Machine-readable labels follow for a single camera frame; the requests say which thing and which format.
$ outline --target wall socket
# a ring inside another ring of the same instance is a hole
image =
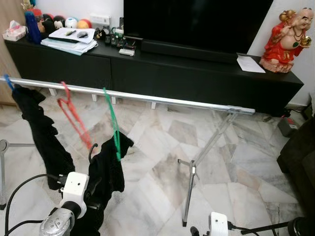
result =
[[[93,24],[109,26],[110,25],[110,16],[99,15],[95,13],[90,14],[90,21]]]

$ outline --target marble floor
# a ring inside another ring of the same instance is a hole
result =
[[[58,129],[58,139],[74,160],[76,171],[88,172],[88,151],[49,95],[41,103],[45,115]],[[96,143],[112,135],[108,106],[87,94],[72,94],[73,103]],[[303,216],[298,193],[290,177],[284,175],[276,159],[287,142],[277,128],[279,118],[264,122],[265,114],[239,115],[197,168],[188,225],[182,215],[188,189],[189,170],[177,159],[190,161],[205,146],[226,113],[118,99],[114,105],[121,130],[134,140],[122,160],[126,180],[123,193],[114,193],[100,229],[102,236],[189,236],[190,227],[200,234],[208,230],[208,215],[223,213],[239,227],[260,227]],[[303,120],[294,114],[296,121]],[[32,143],[28,123],[15,107],[0,105],[0,139],[11,143]],[[24,180],[45,173],[43,161],[34,147],[11,147],[5,154],[6,195]],[[23,220],[44,219],[58,204],[57,191],[45,179],[23,187],[13,200],[10,227]],[[277,230],[287,235],[286,229]],[[0,212],[0,235],[4,234],[4,211]],[[38,225],[25,225],[13,236],[38,235]],[[229,235],[240,235],[230,231]],[[272,236],[272,232],[260,233]]]

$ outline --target television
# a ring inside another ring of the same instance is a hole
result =
[[[272,1],[124,0],[124,34],[246,54]]]

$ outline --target dark sofa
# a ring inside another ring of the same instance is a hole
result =
[[[315,216],[315,120],[306,121],[293,134],[277,158],[283,173],[289,173],[301,194],[308,216]]]

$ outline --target white wall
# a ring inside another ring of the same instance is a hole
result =
[[[284,10],[299,11],[304,7],[315,9],[314,0],[274,0],[267,16],[262,23],[255,40],[250,47],[248,54],[261,56],[264,53],[264,46],[269,40],[271,29],[277,25],[279,15]],[[290,101],[291,104],[308,105],[310,102],[309,93],[315,89],[315,32],[314,21],[307,35],[312,38],[311,48],[304,49],[301,54],[294,59],[292,72],[304,83],[304,86]]]
[[[64,17],[73,16],[78,19],[88,19],[92,12],[107,14],[112,17],[111,26],[118,26],[119,17],[124,14],[124,0],[36,0],[36,3],[43,13],[63,15]],[[274,0],[248,54],[261,56],[264,53],[264,46],[271,35],[271,29],[279,23],[281,12],[289,9],[298,11],[304,7],[315,9],[314,0]],[[314,92],[315,87],[314,22],[307,34],[313,39],[312,47],[303,50],[300,56],[294,60],[295,65],[292,69],[293,73],[305,85],[291,100],[291,103],[301,105],[309,103],[309,92]]]
[[[111,26],[119,26],[119,17],[124,16],[124,0],[36,0],[36,5],[42,13],[79,20],[89,19],[90,13],[109,15]]]

